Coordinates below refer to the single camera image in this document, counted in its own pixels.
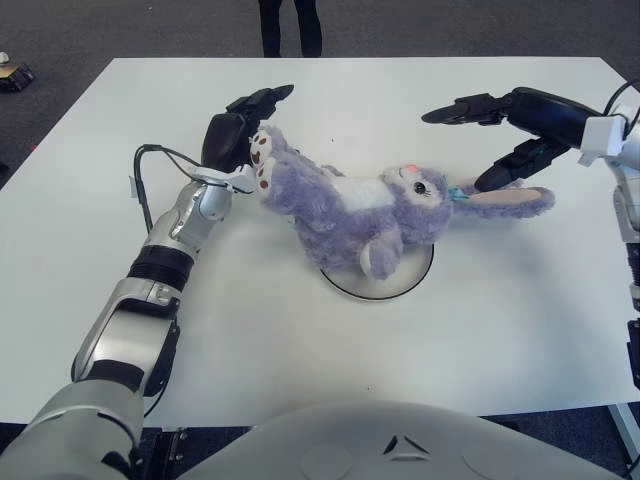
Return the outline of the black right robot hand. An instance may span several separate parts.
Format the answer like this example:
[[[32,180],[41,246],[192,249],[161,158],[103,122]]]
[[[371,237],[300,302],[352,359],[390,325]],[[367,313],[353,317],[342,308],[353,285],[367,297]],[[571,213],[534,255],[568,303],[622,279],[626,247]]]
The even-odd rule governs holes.
[[[477,123],[498,125],[507,121],[534,137],[516,146],[475,181],[481,192],[497,190],[526,179],[551,165],[570,149],[581,146],[586,122],[600,112],[578,102],[528,87],[493,97],[488,93],[460,97],[454,103],[422,115],[429,124]]]

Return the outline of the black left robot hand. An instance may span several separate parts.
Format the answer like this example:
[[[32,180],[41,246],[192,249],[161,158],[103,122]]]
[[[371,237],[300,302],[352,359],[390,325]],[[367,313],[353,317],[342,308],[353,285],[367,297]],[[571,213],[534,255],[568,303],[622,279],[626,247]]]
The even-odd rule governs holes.
[[[276,104],[294,90],[293,84],[258,90],[243,96],[212,117],[207,128],[201,165],[223,173],[250,165],[250,140],[262,120],[276,111]]]

